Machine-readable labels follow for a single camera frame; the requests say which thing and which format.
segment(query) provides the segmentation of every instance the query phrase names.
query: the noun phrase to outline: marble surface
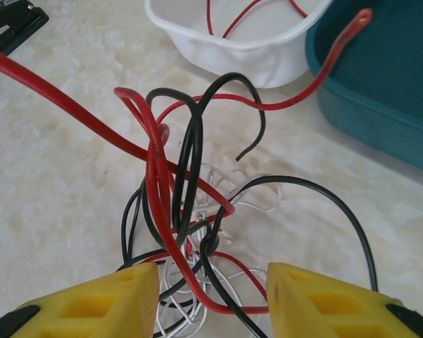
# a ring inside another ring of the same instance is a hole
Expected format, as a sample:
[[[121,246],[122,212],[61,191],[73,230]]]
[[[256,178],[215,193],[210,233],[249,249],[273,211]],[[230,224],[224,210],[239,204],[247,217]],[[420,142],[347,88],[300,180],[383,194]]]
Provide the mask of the marble surface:
[[[143,1],[35,1],[50,21],[12,53],[133,142],[147,138],[113,95],[173,87],[201,94],[215,76],[189,65],[146,18]],[[311,81],[261,91],[277,101]],[[230,85],[228,92],[242,93]],[[155,103],[158,114],[170,103]],[[175,160],[188,113],[167,123]],[[423,172],[336,131],[314,96],[268,113],[267,133],[240,163],[259,117],[241,104],[214,102],[204,117],[204,161],[222,170],[295,175],[339,195],[362,223],[380,290],[423,314]],[[113,272],[121,263],[120,218],[144,175],[144,163],[0,74],[0,315],[30,299]],[[238,207],[224,222],[222,250],[251,265],[284,261],[369,286],[361,246],[348,221],[324,197],[283,186],[274,213]],[[263,199],[269,190],[252,193]],[[135,251],[156,247],[142,222]],[[247,302],[253,302],[250,292]],[[219,323],[221,333],[211,331]],[[247,337],[234,318],[210,315],[197,337]]]

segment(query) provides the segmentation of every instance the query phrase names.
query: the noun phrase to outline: white plastic basket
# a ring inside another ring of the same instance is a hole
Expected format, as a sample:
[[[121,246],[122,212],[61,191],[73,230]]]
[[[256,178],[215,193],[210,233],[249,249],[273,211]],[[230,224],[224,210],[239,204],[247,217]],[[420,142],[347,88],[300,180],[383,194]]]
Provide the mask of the white plastic basket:
[[[228,39],[221,36],[252,0],[212,0],[206,25],[206,0],[146,0],[150,20],[163,28],[191,63],[222,75],[239,72],[258,88],[285,85],[307,69],[305,35],[332,0],[298,0],[303,19],[288,0],[263,0],[249,11]]]

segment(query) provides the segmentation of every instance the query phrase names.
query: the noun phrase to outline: green plastic container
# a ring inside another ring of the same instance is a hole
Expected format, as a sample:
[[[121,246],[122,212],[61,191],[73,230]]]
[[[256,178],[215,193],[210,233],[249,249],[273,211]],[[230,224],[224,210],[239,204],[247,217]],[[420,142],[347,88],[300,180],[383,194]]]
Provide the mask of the green plastic container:
[[[362,8],[372,22],[317,91],[336,128],[423,169],[423,0],[334,0],[307,34],[317,74],[338,33]]]

